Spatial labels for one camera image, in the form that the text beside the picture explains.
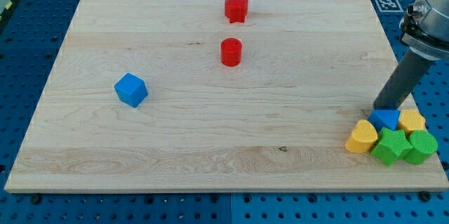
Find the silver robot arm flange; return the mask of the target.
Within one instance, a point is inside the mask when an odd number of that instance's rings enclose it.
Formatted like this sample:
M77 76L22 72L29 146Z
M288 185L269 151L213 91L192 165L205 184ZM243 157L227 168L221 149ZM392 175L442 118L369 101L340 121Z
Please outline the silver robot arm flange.
M448 59L448 0L415 0L406 9L401 41L428 60Z

